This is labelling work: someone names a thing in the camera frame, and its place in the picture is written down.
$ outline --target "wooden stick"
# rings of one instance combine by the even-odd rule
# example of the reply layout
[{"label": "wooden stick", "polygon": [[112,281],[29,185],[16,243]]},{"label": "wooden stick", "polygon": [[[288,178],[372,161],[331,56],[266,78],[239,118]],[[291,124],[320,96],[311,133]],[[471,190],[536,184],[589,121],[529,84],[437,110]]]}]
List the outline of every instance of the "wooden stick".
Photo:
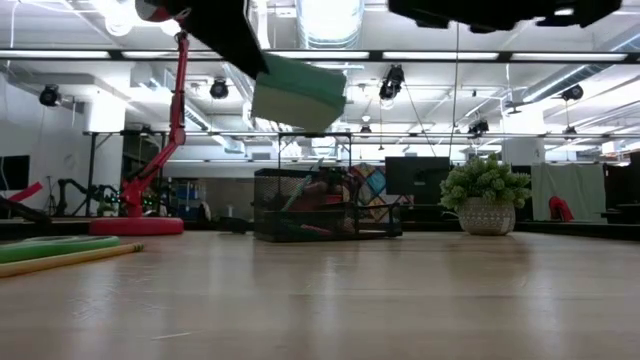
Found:
[{"label": "wooden stick", "polygon": [[136,243],[114,246],[106,249],[83,251],[74,254],[50,256],[42,259],[18,261],[0,265],[0,278],[23,275],[36,271],[53,269],[60,266],[74,265],[108,257],[142,251],[144,245]]}]

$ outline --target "red base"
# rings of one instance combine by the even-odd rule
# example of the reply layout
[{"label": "red base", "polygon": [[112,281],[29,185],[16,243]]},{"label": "red base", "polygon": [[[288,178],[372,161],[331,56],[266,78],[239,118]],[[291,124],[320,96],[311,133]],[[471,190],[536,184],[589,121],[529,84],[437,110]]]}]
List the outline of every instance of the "red base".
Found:
[{"label": "red base", "polygon": [[89,234],[104,236],[178,235],[184,232],[180,218],[99,218],[91,221]]}]

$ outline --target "ceiling fixture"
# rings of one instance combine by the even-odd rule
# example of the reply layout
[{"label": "ceiling fixture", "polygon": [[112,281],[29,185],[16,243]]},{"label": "ceiling fixture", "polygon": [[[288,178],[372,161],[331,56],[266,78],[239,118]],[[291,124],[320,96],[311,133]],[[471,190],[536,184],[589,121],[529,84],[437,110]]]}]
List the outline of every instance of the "ceiling fixture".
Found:
[{"label": "ceiling fixture", "polygon": [[383,79],[380,87],[380,100],[389,101],[395,99],[400,90],[402,90],[401,85],[403,82],[404,71],[402,70],[402,65],[391,65],[391,69]]},{"label": "ceiling fixture", "polygon": [[[571,126],[571,119],[569,118],[569,100],[578,101],[578,100],[582,99],[583,96],[584,96],[584,89],[582,89],[582,86],[575,85],[575,86],[572,86],[571,88],[561,92],[560,96],[558,97],[559,99],[564,100],[564,110],[565,110],[564,112],[565,112],[565,114],[567,116],[567,128],[562,130],[562,133],[565,134],[565,135],[577,135],[578,134],[578,132],[576,131],[576,127],[575,126]],[[566,137],[564,139],[567,140],[567,141],[571,140],[571,138],[569,138],[569,137]]]},{"label": "ceiling fixture", "polygon": [[227,86],[227,79],[215,79],[213,80],[213,85],[211,85],[211,90],[209,90],[209,94],[211,97],[220,100],[226,99],[229,96],[229,87]]},{"label": "ceiling fixture", "polygon": [[580,85],[573,86],[560,93],[560,99],[564,100],[565,102],[569,100],[578,101],[582,99],[583,96],[584,89],[582,89],[582,86]]},{"label": "ceiling fixture", "polygon": [[59,106],[62,102],[62,95],[60,95],[59,86],[55,84],[45,85],[44,90],[40,93],[40,104],[47,107]]},{"label": "ceiling fixture", "polygon": [[487,120],[480,119],[469,125],[469,131],[467,131],[467,133],[472,134],[472,138],[475,139],[488,131],[489,123],[487,122]]}]

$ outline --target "table surface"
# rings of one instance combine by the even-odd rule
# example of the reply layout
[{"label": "table surface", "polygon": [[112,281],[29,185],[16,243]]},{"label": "table surface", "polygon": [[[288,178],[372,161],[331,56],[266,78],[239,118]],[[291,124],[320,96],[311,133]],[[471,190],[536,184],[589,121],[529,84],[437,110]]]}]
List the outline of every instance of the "table surface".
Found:
[{"label": "table surface", "polygon": [[14,359],[640,358],[640,244],[213,232],[0,281]]}]

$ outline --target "black equipment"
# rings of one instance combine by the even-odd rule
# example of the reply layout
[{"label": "black equipment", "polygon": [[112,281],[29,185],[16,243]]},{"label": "black equipment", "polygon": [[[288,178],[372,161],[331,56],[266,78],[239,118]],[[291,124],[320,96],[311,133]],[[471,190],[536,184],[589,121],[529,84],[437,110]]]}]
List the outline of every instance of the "black equipment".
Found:
[{"label": "black equipment", "polygon": [[[78,189],[78,191],[81,194],[86,195],[87,192],[89,192],[91,194],[91,198],[95,201],[101,202],[101,201],[105,201],[106,203],[111,203],[113,202],[111,200],[111,197],[105,196],[105,191],[107,190],[111,190],[111,192],[113,194],[117,194],[118,190],[116,190],[113,186],[110,185],[93,185],[91,186],[91,190],[87,190],[86,187],[80,185],[77,181],[73,180],[73,179],[59,179],[58,180],[58,189],[60,190],[60,195],[58,197],[58,205],[56,206],[56,212],[54,214],[55,217],[64,217],[65,216],[65,211],[67,210],[67,206],[69,205],[67,203],[67,185],[72,185],[73,187],[75,187],[76,189]],[[80,204],[72,213],[72,216],[75,216],[80,209],[82,209],[83,206],[85,206],[87,204],[87,199],[86,197],[84,198],[84,201],[82,202],[82,204]]]},{"label": "black equipment", "polygon": [[580,100],[584,96],[582,86],[575,85],[560,93],[560,98],[564,101]]},{"label": "black equipment", "polygon": [[40,93],[40,104],[47,107],[60,106],[62,103],[62,95],[60,95],[58,89],[58,85],[45,85],[44,90]]},{"label": "black equipment", "polygon": [[29,187],[30,159],[29,155],[0,157],[0,191]]},{"label": "black equipment", "polygon": [[51,218],[42,211],[34,210],[19,202],[11,201],[0,196],[0,218],[10,218],[20,215],[23,219],[36,224],[50,224]]},{"label": "black equipment", "polygon": [[248,1],[136,0],[136,10],[145,21],[174,18],[185,31],[253,79],[258,73],[269,73],[247,21]]},{"label": "black equipment", "polygon": [[380,87],[380,99],[393,100],[402,90],[402,83],[404,83],[402,65],[391,65],[391,69]]},{"label": "black equipment", "polygon": [[470,26],[471,32],[513,30],[519,21],[544,18],[538,26],[587,27],[620,9],[622,0],[388,0],[389,11],[416,21],[419,27],[446,29],[449,21]]},{"label": "black equipment", "polygon": [[211,90],[209,90],[209,94],[212,98],[226,99],[229,96],[229,87],[227,86],[226,79],[215,79],[213,80],[213,85],[211,85]]},{"label": "black equipment", "polygon": [[489,123],[487,123],[487,120],[478,120],[469,125],[469,131],[467,131],[467,133],[474,135],[473,138],[476,138],[488,131]]},{"label": "black equipment", "polygon": [[447,157],[387,157],[388,195],[413,195],[415,204],[440,203],[440,182],[447,179]]}]

